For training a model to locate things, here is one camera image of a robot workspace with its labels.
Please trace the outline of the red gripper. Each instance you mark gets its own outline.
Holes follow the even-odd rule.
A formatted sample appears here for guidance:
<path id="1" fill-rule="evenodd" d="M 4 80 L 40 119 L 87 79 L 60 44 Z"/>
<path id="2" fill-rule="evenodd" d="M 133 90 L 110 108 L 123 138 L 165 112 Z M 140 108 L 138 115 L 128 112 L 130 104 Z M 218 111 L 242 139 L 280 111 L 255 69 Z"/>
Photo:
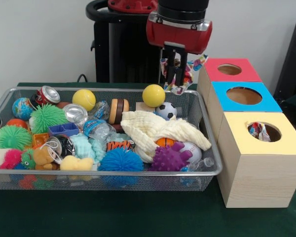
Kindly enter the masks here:
<path id="1" fill-rule="evenodd" d="M 148 42 L 151 45 L 164 47 L 173 45 L 184 50 L 178 50 L 180 54 L 180 66 L 176 71 L 176 50 L 173 46 L 166 46 L 167 52 L 167 83 L 171 83 L 176 71 L 176 85 L 184 84 L 187 53 L 201 54 L 207 48 L 212 33 L 212 21 L 204 20 L 197 24 L 181 24 L 160 18 L 156 11 L 149 14 L 146 25 Z"/>

